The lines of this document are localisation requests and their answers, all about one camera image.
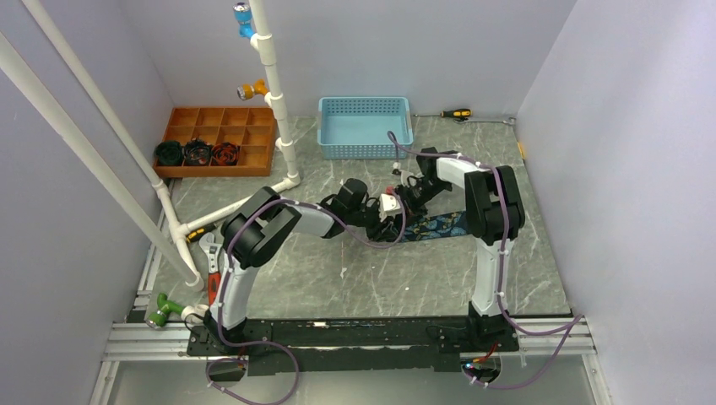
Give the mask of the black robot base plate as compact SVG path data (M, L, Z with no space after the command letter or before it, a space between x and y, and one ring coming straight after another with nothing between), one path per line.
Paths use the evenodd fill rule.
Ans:
M519 350L506 321L477 316L249 319L221 342L214 321L193 327L190 357L241 357L250 376L349 370L455 372L474 357Z

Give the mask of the aluminium rail frame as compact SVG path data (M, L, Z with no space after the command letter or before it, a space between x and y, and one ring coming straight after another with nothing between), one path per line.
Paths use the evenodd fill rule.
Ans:
M259 273L253 316L452 316L468 308L475 284L475 240L459 236L401 243L387 250L349 235L321 240L292 235ZM129 359L100 367L93 404L595 404L608 398L586 323L569 333L567 299L543 224L531 219L511 254L509 302L528 334L502 356L504 390L471 386L455 372L428 369L311 372L251 376L229 397L210 387L205 363L184 354L181 325L145 325ZM298 387L292 382L298 381Z

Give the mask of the white vertical PVC pipe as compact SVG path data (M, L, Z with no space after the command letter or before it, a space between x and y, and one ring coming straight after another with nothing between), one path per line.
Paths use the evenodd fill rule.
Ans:
M268 94L264 99L271 107L274 118L278 124L279 139L277 140L276 148L282 153L287 170L285 178L274 185L273 189L275 189L276 192L283 192L301 183L301 176L296 162L295 140L290 133L285 96L279 83L274 40L269 29L263 1L252 0L249 4L251 6L252 22L255 29L255 34L252 36L250 42L258 52L265 70Z

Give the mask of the green valve nozzle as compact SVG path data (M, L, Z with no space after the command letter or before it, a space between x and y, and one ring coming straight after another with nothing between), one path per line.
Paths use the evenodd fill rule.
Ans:
M158 293L156 297L157 309L151 312L146 319L146 324L153 329L163 328L171 314L182 315L185 305L177 304L170 300L166 293Z

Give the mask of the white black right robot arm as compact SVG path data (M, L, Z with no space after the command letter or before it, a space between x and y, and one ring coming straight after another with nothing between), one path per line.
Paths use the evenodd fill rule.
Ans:
M408 210L408 222L426 216L426 204L455 187L464 192L466 232L476 238L476 280L469 301L465 338L485 350L499 334L513 333L502 303L509 254L525 211L514 170L482 164L457 152L406 149L416 156L421 176L401 175L395 191Z

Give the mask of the yellow black screwdriver at wall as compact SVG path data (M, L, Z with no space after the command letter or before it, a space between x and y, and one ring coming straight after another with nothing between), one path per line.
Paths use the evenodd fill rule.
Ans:
M454 109L454 110L448 110L448 111L442 111L440 114L443 118L453 118L457 119L459 121L462 121L464 119L468 119L472 116L472 110L468 108L461 108L461 109Z

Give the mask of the white diagonal PVC pipe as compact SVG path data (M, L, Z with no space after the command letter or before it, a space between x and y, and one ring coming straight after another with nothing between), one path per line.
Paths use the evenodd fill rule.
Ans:
M132 193L5 35L1 36L1 70L162 253L185 285L195 291L202 290L204 280L196 269L184 234L180 231L168 186L159 178L133 141L126 126L41 2L24 1L23 5L155 190L168 223L169 235L165 237L159 226L149 218Z

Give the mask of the light blue plastic basket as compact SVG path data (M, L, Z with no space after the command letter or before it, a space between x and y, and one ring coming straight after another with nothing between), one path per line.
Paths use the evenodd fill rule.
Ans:
M403 159L415 140L405 97L322 97L318 113L325 159Z

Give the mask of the red handled adjustable wrench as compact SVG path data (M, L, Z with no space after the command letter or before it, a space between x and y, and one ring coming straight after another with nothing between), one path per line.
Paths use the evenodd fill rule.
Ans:
M213 233L208 233L202 236L199 240L199 247L207 257L207 262L209 266L207 296L209 300L209 305L212 305L216 300L220 288L220 262L223 253L222 245L215 242L215 237Z

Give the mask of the blue valve nozzle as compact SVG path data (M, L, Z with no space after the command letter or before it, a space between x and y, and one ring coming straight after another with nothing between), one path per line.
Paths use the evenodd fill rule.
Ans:
M239 36L246 39L251 39L255 34L252 27L252 8L249 3L239 2L233 7L234 16L238 23Z

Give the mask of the orange valve nozzle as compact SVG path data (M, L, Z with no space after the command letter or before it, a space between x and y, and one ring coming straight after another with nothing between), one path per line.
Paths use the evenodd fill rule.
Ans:
M257 96L265 97L269 93L269 89L263 79L257 80L254 84L242 84L236 89L237 95L241 100L250 100Z

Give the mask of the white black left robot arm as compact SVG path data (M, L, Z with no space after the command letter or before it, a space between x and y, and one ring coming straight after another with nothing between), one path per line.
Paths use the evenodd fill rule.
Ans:
M371 197L366 184L355 178L318 203L289 199L262 187L220 229L228 268L204 322L209 343L221 354L232 354L241 346L258 271L291 235L333 239L344 232L355 236L355 229L361 228L366 234L362 243L386 249L402 240L408 216L397 190Z

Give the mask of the orange wooden compartment tray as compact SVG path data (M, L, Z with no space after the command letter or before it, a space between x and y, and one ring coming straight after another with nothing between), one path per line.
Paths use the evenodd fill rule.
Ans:
M271 172L277 125L268 107L190 106L170 114L162 143L178 141L184 146L199 138L212 144L231 142L240 146L235 166L158 166L162 178L263 177Z

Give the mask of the rolled dark green tie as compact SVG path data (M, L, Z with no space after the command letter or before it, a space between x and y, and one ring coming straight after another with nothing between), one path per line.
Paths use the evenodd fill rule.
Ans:
M183 146L178 141L164 141L154 151L158 166L181 166L184 160Z

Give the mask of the dark blue patterned tie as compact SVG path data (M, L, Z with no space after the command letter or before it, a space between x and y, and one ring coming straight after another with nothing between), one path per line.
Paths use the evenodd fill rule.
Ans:
M435 240L469 234L465 211L420 217L406 227L402 242Z

